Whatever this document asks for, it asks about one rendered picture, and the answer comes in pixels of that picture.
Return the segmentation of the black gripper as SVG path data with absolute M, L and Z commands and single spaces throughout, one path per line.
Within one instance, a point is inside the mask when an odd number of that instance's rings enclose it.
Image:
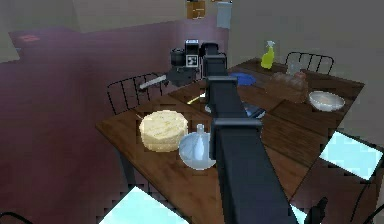
M 171 69 L 166 75 L 159 76 L 139 85 L 146 89 L 168 80 L 174 86 L 181 87 L 192 83 L 198 73 L 198 56 L 187 54 L 182 48 L 175 48 L 170 52 Z

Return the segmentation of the clear glass flask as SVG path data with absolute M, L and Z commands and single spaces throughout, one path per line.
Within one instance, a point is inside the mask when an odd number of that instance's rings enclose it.
M 216 164 L 210 158 L 210 134 L 204 131 L 203 124 L 198 124 L 196 132 L 181 139 L 179 156 L 186 166 L 197 171 L 209 169 Z

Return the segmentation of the blue plate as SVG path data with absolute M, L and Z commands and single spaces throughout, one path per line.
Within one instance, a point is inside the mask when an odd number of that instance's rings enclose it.
M 231 73 L 230 76 L 237 78 L 239 86 L 251 86 L 256 83 L 256 78 L 246 73 L 235 72 Z

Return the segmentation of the brown wooden dining table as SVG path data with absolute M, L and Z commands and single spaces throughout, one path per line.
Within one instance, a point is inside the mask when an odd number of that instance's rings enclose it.
M 267 113 L 260 122 L 223 119 L 213 126 L 218 164 L 198 172 L 175 152 L 148 151 L 139 137 L 143 115 L 162 109 L 182 113 L 191 126 L 212 117 L 190 99 L 192 84 L 97 124 L 97 129 L 183 215 L 188 224 L 298 224 L 289 200 L 347 113 L 320 112 L 256 86 L 239 96 Z

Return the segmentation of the pale blue hanging towel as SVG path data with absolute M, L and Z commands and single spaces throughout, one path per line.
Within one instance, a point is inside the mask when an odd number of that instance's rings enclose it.
M 232 2 L 218 2 L 217 6 L 217 26 L 219 28 L 230 28 Z

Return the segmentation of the yellow spray bottle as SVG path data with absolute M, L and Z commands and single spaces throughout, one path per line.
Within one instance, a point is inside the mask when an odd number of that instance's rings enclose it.
M 275 42 L 269 40 L 267 42 L 267 52 L 261 58 L 261 67 L 264 69 L 270 69 L 274 61 L 274 45 Z

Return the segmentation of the clear drinking glass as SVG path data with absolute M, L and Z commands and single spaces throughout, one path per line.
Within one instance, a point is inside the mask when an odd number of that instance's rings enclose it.
M 287 73 L 295 75 L 301 70 L 301 63 L 299 61 L 289 61 L 287 64 Z

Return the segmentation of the white bowl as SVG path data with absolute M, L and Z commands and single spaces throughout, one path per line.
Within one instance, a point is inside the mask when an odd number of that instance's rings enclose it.
M 323 112 L 340 110 L 345 105 L 345 100 L 333 93 L 324 91 L 313 91 L 309 94 L 310 104 Z

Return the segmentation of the wooden wall shelf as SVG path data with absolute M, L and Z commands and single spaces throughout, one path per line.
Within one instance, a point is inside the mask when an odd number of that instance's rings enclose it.
M 204 0 L 187 0 L 186 11 L 188 19 L 201 19 L 205 17 Z

